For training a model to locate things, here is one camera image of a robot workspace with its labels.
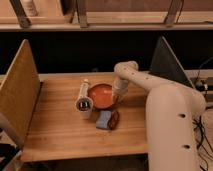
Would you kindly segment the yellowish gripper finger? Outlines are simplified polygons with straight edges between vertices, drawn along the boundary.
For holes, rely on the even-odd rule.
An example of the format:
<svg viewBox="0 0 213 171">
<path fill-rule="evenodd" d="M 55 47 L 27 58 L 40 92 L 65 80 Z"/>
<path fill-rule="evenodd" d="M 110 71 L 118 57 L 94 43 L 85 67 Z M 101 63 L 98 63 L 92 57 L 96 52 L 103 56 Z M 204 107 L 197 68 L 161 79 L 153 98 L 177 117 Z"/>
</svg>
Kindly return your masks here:
<svg viewBox="0 0 213 171">
<path fill-rule="evenodd" d="M 120 101 L 120 98 L 119 98 L 119 97 L 116 97 L 116 98 L 113 99 L 113 103 L 114 103 L 114 104 L 119 103 L 119 101 Z"/>
</svg>

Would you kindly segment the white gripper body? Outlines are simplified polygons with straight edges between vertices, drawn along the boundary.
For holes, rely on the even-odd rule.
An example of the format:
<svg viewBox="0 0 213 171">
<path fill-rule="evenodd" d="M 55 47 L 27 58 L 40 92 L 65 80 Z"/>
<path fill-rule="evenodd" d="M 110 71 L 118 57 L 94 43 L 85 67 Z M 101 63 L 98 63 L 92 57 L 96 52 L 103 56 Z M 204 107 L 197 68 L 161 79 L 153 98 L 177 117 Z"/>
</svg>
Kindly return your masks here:
<svg viewBox="0 0 213 171">
<path fill-rule="evenodd" d="M 117 77 L 112 86 L 112 97 L 114 99 L 121 98 L 128 91 L 129 81 Z"/>
</svg>

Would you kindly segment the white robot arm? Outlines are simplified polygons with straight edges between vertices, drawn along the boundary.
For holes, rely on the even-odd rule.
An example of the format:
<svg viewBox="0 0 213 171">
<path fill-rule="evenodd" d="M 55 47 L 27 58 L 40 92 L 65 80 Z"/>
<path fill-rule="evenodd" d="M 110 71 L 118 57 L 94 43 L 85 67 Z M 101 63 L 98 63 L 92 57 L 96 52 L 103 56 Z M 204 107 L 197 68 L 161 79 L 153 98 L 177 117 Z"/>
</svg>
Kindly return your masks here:
<svg viewBox="0 0 213 171">
<path fill-rule="evenodd" d="M 206 108 L 195 88 L 139 71 L 135 61 L 114 67 L 113 100 L 120 99 L 133 83 L 148 92 L 146 133 L 149 171 L 200 171 L 193 120 Z"/>
</svg>

